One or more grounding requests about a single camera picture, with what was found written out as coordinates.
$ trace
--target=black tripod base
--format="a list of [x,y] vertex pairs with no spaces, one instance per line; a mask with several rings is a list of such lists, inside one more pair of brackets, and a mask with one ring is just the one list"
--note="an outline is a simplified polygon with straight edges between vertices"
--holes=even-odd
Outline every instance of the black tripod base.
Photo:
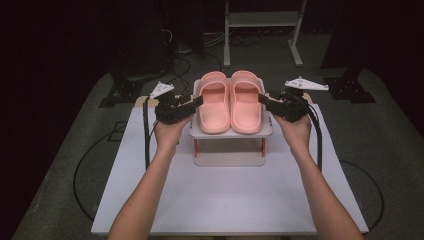
[[119,103],[135,103],[137,98],[141,95],[141,89],[143,88],[142,84],[134,84],[134,87],[131,88],[131,92],[126,92],[126,94],[120,94],[115,85],[113,85],[109,91],[107,97],[103,98],[99,104],[99,108],[111,108],[115,104]]
[[342,77],[325,77],[324,82],[330,88],[334,100],[350,100],[351,103],[375,103],[375,99],[364,91],[356,79]]

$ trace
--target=pair of slippers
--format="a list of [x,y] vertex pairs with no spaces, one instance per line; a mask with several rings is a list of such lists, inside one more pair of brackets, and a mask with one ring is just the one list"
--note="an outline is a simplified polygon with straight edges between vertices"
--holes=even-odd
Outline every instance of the pair of slippers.
[[205,74],[196,96],[203,96],[199,125],[203,132],[219,134],[230,127],[242,134],[254,134],[262,127],[262,106],[258,94],[263,93],[258,77],[249,71],[237,71],[231,79],[222,72]]

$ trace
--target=stand leg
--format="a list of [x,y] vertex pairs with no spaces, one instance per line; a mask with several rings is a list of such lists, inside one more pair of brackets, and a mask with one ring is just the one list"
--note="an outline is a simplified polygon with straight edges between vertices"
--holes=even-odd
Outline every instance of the stand leg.
[[224,42],[224,67],[230,67],[230,44],[229,44],[229,38],[230,38],[230,20],[229,18],[229,14],[230,14],[230,9],[229,9],[229,0],[226,1],[225,3],[225,29],[224,29],[224,38],[225,38],[225,42]]
[[266,155],[266,138],[262,138],[262,157]]
[[197,158],[197,139],[194,139],[194,157]]
[[303,0],[301,5],[300,5],[299,15],[297,17],[297,22],[296,22],[296,27],[294,29],[293,39],[288,40],[289,48],[290,48],[294,62],[295,62],[297,67],[303,66],[302,59],[300,58],[299,52],[297,51],[296,43],[297,43],[297,38],[298,38],[299,32],[300,32],[300,26],[302,25],[303,16],[305,14],[305,7],[306,7],[306,0]]

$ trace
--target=white metal stand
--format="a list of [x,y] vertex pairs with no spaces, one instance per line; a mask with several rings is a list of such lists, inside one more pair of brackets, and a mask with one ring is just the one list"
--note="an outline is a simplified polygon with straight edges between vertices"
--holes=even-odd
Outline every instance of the white metal stand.
[[240,12],[230,13],[229,0],[225,3],[225,43],[224,43],[224,67],[230,66],[229,35],[231,27],[276,27],[294,26],[293,39],[288,40],[290,51],[296,66],[301,67],[303,62],[297,51],[296,43],[302,24],[306,0],[302,0],[299,11],[286,12]]

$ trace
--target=white mount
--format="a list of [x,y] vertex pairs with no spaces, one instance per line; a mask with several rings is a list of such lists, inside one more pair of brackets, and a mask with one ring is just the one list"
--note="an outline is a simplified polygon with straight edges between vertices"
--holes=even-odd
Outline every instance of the white mount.
[[297,89],[307,89],[307,90],[328,90],[328,85],[320,85],[298,77],[291,81],[286,81],[285,84],[287,87],[297,88]]
[[153,92],[150,93],[150,98],[158,97],[164,93],[167,93],[174,89],[174,85],[172,84],[164,84],[161,82],[158,82],[158,85],[156,85],[155,89],[153,89]]

